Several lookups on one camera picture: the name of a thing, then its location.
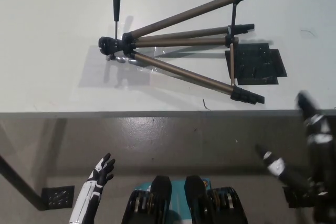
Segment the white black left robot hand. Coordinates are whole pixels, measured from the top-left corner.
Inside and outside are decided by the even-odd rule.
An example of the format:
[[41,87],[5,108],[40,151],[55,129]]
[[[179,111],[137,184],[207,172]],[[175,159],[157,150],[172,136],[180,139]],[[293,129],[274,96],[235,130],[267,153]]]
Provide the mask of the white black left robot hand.
[[69,223],[94,223],[103,189],[114,177],[115,161],[107,153],[94,167],[79,192]]

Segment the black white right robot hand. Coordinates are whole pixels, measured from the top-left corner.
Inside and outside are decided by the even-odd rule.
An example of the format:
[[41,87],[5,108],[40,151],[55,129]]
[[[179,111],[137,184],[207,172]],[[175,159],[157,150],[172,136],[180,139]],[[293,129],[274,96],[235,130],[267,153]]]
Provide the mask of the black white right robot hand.
[[292,170],[282,157],[262,145],[256,144],[255,150],[270,174],[294,191],[301,201],[306,196],[313,204],[315,223],[335,223],[335,136],[328,118],[317,110],[306,92],[300,91],[296,101],[305,126],[309,177]]

